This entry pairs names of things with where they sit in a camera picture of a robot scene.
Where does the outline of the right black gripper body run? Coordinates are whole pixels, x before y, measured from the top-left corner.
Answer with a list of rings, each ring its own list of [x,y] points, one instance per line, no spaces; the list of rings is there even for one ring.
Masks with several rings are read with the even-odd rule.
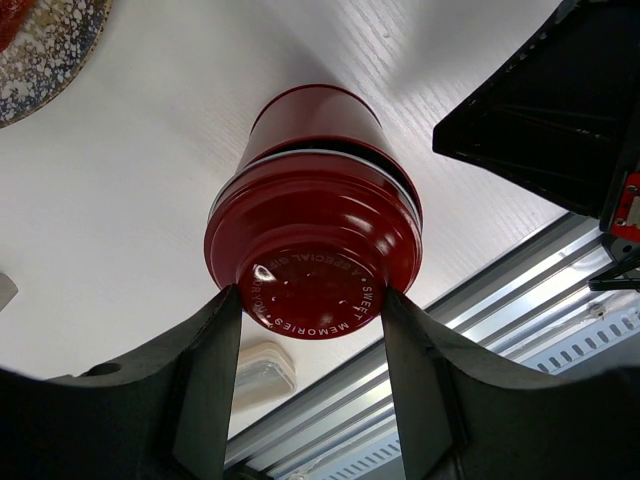
[[[601,245],[612,264],[588,280],[591,291],[639,290],[639,147],[607,157],[596,174]]]

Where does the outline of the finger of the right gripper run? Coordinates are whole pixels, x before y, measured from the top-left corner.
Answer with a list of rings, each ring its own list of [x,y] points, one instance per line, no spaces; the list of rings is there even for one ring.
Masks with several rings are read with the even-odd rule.
[[[638,108],[638,2],[563,1],[434,127],[432,149],[598,218]]]

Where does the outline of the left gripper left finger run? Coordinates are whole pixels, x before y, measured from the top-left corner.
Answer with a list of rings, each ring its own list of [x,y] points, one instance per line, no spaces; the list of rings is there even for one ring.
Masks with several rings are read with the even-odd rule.
[[[79,376],[1,372],[4,479],[221,479],[242,305],[192,317]]]

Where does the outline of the metal serving tongs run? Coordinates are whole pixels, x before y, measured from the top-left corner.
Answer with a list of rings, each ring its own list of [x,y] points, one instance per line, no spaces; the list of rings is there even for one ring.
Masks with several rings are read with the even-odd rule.
[[[17,295],[18,287],[5,273],[0,273],[0,311],[2,311]]]

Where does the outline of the silver tin lid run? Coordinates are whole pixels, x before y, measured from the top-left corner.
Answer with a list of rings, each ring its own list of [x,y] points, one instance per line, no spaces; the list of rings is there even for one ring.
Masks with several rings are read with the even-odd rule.
[[[331,150],[279,152],[243,166],[221,189],[204,237],[219,287],[276,334],[328,340],[406,292],[422,261],[417,192],[393,161]]]

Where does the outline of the red tin can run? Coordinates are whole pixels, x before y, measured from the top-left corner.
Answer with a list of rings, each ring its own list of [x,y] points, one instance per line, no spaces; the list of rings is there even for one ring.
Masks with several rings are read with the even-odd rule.
[[[272,99],[252,126],[239,167],[275,153],[305,148],[367,160],[390,174],[414,200],[419,199],[375,113],[345,89],[301,85]]]

